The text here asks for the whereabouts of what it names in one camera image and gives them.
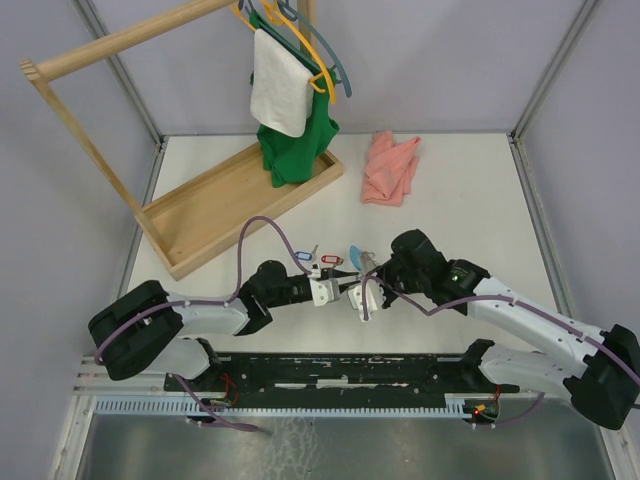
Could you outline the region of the key with red tag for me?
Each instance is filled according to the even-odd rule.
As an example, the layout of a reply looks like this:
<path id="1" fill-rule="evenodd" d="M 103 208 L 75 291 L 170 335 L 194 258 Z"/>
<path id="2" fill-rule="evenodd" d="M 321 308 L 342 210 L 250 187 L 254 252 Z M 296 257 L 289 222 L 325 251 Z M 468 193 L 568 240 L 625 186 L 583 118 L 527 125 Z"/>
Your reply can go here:
<path id="1" fill-rule="evenodd" d="M 322 255 L 320 260 L 322 267 L 330 270 L 336 269 L 344 263 L 344 259 L 342 257 L 333 254 Z"/>

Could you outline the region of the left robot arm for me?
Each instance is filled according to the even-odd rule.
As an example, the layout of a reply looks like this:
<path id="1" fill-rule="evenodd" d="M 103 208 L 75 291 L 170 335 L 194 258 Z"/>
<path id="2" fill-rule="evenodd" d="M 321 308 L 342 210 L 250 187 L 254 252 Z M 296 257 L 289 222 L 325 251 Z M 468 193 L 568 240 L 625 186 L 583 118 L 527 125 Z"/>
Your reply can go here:
<path id="1" fill-rule="evenodd" d="M 147 280 L 89 321 L 97 363 L 114 381 L 164 372 L 212 389 L 221 366 L 209 335 L 255 334 L 273 321 L 272 309 L 306 302 L 324 306 L 358 282 L 356 272 L 322 268 L 319 273 L 290 276 L 281 262 L 268 260 L 231 301 L 186 297 Z"/>

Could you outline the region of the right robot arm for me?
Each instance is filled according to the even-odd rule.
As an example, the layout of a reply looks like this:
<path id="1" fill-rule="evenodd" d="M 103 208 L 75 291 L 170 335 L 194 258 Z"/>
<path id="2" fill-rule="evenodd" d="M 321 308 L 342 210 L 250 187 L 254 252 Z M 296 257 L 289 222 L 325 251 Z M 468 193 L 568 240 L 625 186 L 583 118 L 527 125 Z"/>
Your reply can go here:
<path id="1" fill-rule="evenodd" d="M 524 352 L 493 341 L 474 344 L 479 356 L 462 362 L 460 382 L 518 386 L 571 403 L 583 417 L 620 429 L 639 398 L 639 341 L 616 324 L 608 330 L 552 312 L 516 293 L 486 269 L 448 260 L 419 229 L 391 243 L 390 259 L 362 281 L 356 303 L 362 320 L 397 300 L 422 294 L 434 303 L 425 315 L 455 310 L 492 324 L 532 346 Z"/>

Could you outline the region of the key with blue window tag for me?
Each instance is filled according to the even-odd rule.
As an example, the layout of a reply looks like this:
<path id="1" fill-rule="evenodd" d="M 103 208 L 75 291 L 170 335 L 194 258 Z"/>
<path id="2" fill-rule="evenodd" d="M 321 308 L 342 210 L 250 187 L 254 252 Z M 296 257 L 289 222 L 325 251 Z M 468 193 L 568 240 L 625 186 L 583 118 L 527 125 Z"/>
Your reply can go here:
<path id="1" fill-rule="evenodd" d="M 318 248 L 319 245 L 316 244 L 310 251 L 298 250 L 295 252 L 295 257 L 299 261 L 316 263 L 318 261 Z"/>

